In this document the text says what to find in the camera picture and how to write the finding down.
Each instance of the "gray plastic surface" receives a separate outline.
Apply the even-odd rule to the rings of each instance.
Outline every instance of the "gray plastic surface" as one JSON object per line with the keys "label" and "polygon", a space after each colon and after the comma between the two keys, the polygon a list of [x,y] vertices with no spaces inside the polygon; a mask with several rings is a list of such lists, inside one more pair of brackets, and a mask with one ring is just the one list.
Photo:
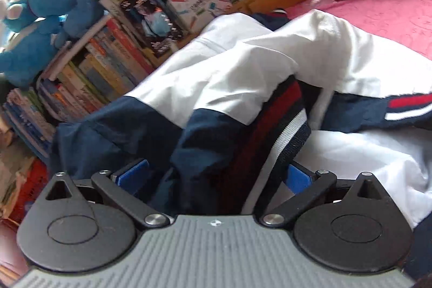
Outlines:
{"label": "gray plastic surface", "polygon": [[413,284],[396,269],[373,276],[326,269],[300,252],[287,232],[261,227],[252,216],[179,216],[172,226],[146,231],[129,255],[104,270],[64,276],[34,269],[14,288],[408,288]]}

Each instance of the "navy fabric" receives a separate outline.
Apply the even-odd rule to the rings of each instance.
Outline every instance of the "navy fabric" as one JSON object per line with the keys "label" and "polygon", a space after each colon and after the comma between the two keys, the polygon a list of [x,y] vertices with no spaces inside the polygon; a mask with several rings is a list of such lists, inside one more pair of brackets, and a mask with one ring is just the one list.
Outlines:
{"label": "navy fabric", "polygon": [[116,171],[138,157],[155,172],[169,158],[182,129],[148,105],[123,96],[79,123],[62,123],[53,139],[50,172],[68,171],[75,179],[100,170]]}

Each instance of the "pink bed sheet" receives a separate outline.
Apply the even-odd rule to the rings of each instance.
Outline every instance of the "pink bed sheet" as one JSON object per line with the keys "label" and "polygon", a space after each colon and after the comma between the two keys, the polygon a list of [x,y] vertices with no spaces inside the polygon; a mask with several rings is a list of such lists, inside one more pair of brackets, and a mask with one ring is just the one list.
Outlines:
{"label": "pink bed sheet", "polygon": [[377,36],[403,44],[432,60],[432,0],[307,0],[288,8],[294,18],[316,8]]}

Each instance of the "white fabric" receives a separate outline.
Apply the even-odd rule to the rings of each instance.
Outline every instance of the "white fabric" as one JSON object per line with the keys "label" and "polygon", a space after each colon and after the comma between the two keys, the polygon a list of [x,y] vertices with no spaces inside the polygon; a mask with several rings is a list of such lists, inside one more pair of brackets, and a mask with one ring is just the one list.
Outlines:
{"label": "white fabric", "polygon": [[[315,129],[333,91],[368,97],[432,91],[432,61],[313,10],[275,32],[245,15],[219,17],[128,95],[180,127],[197,108],[249,124],[277,84],[293,72],[299,80],[324,88],[312,109]],[[431,133],[414,128],[314,131],[297,161],[340,178],[374,173],[414,227],[432,211],[431,151]]]}

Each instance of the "white stripe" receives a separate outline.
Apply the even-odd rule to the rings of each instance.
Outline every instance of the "white stripe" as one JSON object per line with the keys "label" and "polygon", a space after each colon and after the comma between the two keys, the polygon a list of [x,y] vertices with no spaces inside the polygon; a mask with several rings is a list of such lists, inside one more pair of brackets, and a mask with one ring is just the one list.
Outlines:
{"label": "white stripe", "polygon": [[401,113],[387,113],[385,114],[384,118],[389,121],[397,121],[397,120],[402,120],[403,118],[422,116],[431,111],[432,111],[432,104],[429,104],[421,109],[403,111]]}
{"label": "white stripe", "polygon": [[306,112],[303,109],[301,112],[297,114],[297,116],[285,127],[284,131],[281,133],[279,138],[273,144],[273,147],[270,150],[269,156],[267,157],[266,162],[261,168],[260,174],[252,187],[251,192],[248,195],[248,198],[243,204],[243,209],[241,213],[243,215],[251,214],[254,210],[256,201],[260,196],[261,192],[264,189],[265,184],[270,176],[270,173],[279,157],[280,153],[284,150],[287,144],[291,141],[292,137],[297,133],[300,127],[306,122]]}

